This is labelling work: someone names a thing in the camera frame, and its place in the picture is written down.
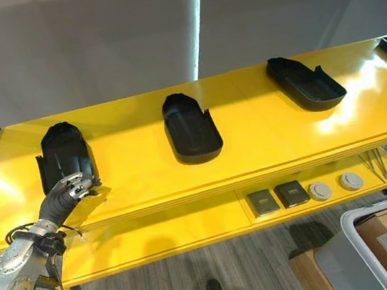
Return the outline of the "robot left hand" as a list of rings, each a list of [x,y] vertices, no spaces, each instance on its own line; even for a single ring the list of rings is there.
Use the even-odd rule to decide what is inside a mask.
[[[49,221],[61,227],[83,198],[97,195],[93,187],[98,185],[101,185],[99,178],[86,177],[82,172],[63,177],[41,203],[38,220]]]

